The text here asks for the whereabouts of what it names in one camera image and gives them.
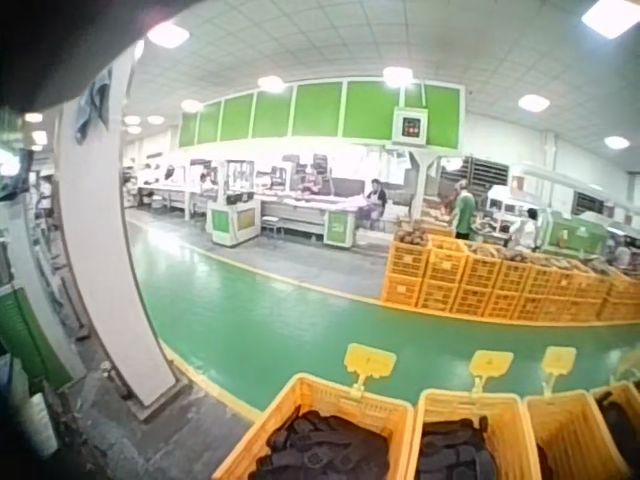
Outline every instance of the green epoxy floor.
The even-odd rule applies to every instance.
[[[539,394],[548,345],[574,346],[573,372],[556,391],[608,382],[640,326],[540,328],[429,317],[320,293],[239,269],[128,223],[136,273],[162,340],[213,382],[264,409],[298,372],[351,384],[343,358],[352,342],[393,351],[391,377],[367,389],[415,403],[425,388],[470,390],[478,349],[515,353],[487,391]]]

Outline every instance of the yellow floor line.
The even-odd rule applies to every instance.
[[[182,357],[171,350],[164,342],[161,341],[161,344],[167,359],[187,378],[202,388],[209,395],[218,399],[238,415],[251,422],[255,422],[260,417],[262,414],[260,410],[243,402],[238,397],[226,391],[220,385],[213,383],[209,378],[185,362]]]
[[[137,220],[132,220],[127,218],[126,219],[127,222],[131,222],[134,225],[137,225],[138,227],[144,229],[144,230],[154,230],[154,227],[149,226],[145,223],[139,222]],[[639,321],[637,320],[620,320],[617,322],[585,322],[585,323],[576,323],[576,324],[571,324],[571,323],[563,323],[563,324],[558,324],[558,323],[554,323],[554,322],[531,322],[531,321],[526,321],[526,320],[509,320],[509,322],[505,322],[504,320],[499,320],[499,319],[492,319],[492,318],[482,318],[482,317],[476,317],[473,315],[462,315],[462,314],[451,314],[448,312],[438,312],[435,310],[425,310],[425,309],[419,309],[419,308],[415,308],[415,307],[407,307],[407,306],[403,306],[403,305],[395,305],[395,304],[391,304],[391,303],[385,303],[382,302],[380,300],[378,300],[377,298],[371,298],[371,297],[363,297],[361,295],[354,295],[352,293],[346,293],[346,292],[340,292],[338,290],[332,290],[330,288],[326,288],[326,287],[321,287],[318,285],[313,285],[311,283],[306,283],[306,282],[301,282],[300,280],[294,280],[293,278],[289,278],[289,277],[284,277],[282,275],[278,275],[276,273],[271,273],[271,272],[267,272],[266,270],[260,270],[258,268],[254,268],[251,267],[249,265],[246,265],[244,263],[240,263],[240,262],[236,262],[235,260],[230,260],[228,258],[222,257],[220,255],[216,255],[215,253],[211,253],[211,252],[207,252],[206,250],[203,250],[202,248],[198,248],[194,245],[191,245],[188,242],[185,242],[184,240],[180,240],[179,238],[175,239],[176,243],[178,243],[179,245],[188,248],[190,250],[193,250],[195,252],[200,253],[201,255],[206,255],[208,257],[211,257],[215,260],[218,260],[219,262],[223,262],[226,263],[228,265],[233,265],[234,267],[237,268],[241,268],[243,270],[247,270],[248,272],[252,272],[258,275],[262,275],[264,277],[268,277],[268,278],[272,278],[274,280],[279,280],[281,282],[284,283],[288,283],[290,285],[295,285],[297,287],[303,287],[303,288],[308,288],[309,290],[314,290],[316,292],[321,292],[321,293],[326,293],[328,295],[333,295],[336,297],[342,297],[342,298],[346,298],[348,300],[354,300],[356,302],[363,302],[363,303],[368,303],[370,305],[378,305],[380,307],[384,307],[384,308],[393,308],[395,310],[402,310],[405,312],[411,312],[411,313],[419,313],[420,315],[432,315],[432,316],[436,316],[436,317],[444,317],[444,318],[451,318],[453,320],[465,320],[465,321],[471,321],[471,322],[482,322],[482,323],[492,323],[494,325],[505,325],[505,326],[524,326],[524,327],[554,327],[554,328],[562,328],[562,327],[569,327],[569,328],[576,328],[576,327],[611,327],[611,326],[618,326],[618,325],[638,325],[640,324]]]

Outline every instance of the stool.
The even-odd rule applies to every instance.
[[[262,217],[262,228],[264,228],[267,233],[271,232],[273,238],[278,237],[278,229],[280,229],[282,236],[284,236],[284,227],[280,225],[280,218],[278,217]]]

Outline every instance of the yellow plastic crate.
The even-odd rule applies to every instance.
[[[640,302],[640,281],[616,272],[611,276],[608,296],[619,302]]]
[[[400,275],[387,275],[384,278],[382,295],[383,303],[415,307],[420,295],[422,279],[409,278]]]
[[[483,317],[509,320],[519,299],[520,294],[518,293],[499,292],[494,290],[489,296],[489,302],[487,303],[487,308],[484,311]]]
[[[574,305],[572,303],[566,298],[545,298],[540,307],[538,321],[558,324],[571,323],[575,318]]]
[[[597,322],[602,300],[572,300],[571,310],[575,323]]]
[[[471,242],[465,242],[465,247],[469,251]],[[476,288],[493,288],[498,278],[498,271],[502,260],[495,258],[474,255],[469,251],[467,261],[462,274],[462,285]]]
[[[574,298],[577,295],[578,287],[582,285],[581,293],[584,294],[583,290],[585,286],[588,286],[588,281],[595,277],[595,274],[581,263],[575,260],[567,261],[575,270],[557,269],[547,295],[558,298]]]
[[[624,411],[629,415],[629,420],[640,432],[640,394],[631,382],[618,382],[608,387],[594,388],[590,391],[594,399],[606,392],[611,392],[611,400],[620,404]]]
[[[584,390],[525,398],[535,441],[554,478],[622,480],[629,471],[593,398]]]
[[[525,295],[547,295],[551,287],[557,270],[552,267],[541,267],[539,265],[529,265],[529,276],[524,285],[522,293]]]
[[[520,293],[524,289],[531,266],[528,263],[502,260],[494,290]]]
[[[610,275],[597,275],[586,267],[586,271],[576,272],[575,298],[602,300],[611,288]]]
[[[491,290],[460,285],[451,313],[481,317],[489,301],[489,295]]]
[[[546,297],[540,295],[520,295],[511,315],[512,320],[537,322]]]
[[[422,426],[425,423],[471,418],[478,426],[482,415],[489,419],[485,441],[498,465],[499,478],[540,480],[538,453],[529,416],[520,398],[509,393],[482,393],[472,397],[465,392],[436,389],[422,392],[416,407],[406,479],[415,478]]]
[[[598,319],[601,322],[640,321],[640,304],[612,300],[607,297],[602,301]]]
[[[256,459],[269,453],[266,441],[300,406],[300,413],[317,410],[322,415],[338,415],[389,439],[388,478],[404,480],[410,452],[413,408],[407,402],[363,393],[351,396],[351,389],[307,374],[293,377],[253,424],[231,454],[213,474],[213,480],[247,478]]]
[[[422,278],[428,259],[429,249],[427,247],[393,242],[387,260],[387,274]]]
[[[429,261],[425,278],[430,281],[459,284],[467,259],[467,249],[459,240],[429,237]]]
[[[429,235],[438,235],[441,237],[454,237],[453,230],[449,227],[444,227],[440,225],[436,225],[434,223],[426,222],[425,226],[427,227],[427,233]]]
[[[416,306],[422,310],[447,313],[451,311],[457,293],[458,285],[425,280]]]

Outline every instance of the person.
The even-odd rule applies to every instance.
[[[303,193],[312,193],[317,195],[322,188],[322,175],[312,166],[309,173],[306,174],[305,181],[298,187]]]
[[[455,185],[457,193],[456,206],[451,218],[451,226],[456,232],[456,238],[469,240],[471,236],[471,220],[476,211],[476,200],[469,190],[467,181],[460,180]]]
[[[527,209],[527,218],[522,218],[509,229],[509,248],[532,252],[536,249],[538,238],[538,210]]]
[[[629,238],[624,238],[620,242],[620,246],[616,249],[616,253],[614,254],[614,262],[613,264],[617,268],[629,268],[629,264],[631,263],[631,240]]]
[[[371,180],[371,191],[367,194],[367,203],[371,211],[371,223],[369,228],[375,230],[380,222],[384,209],[387,206],[387,192],[382,188],[382,182],[377,178]]]

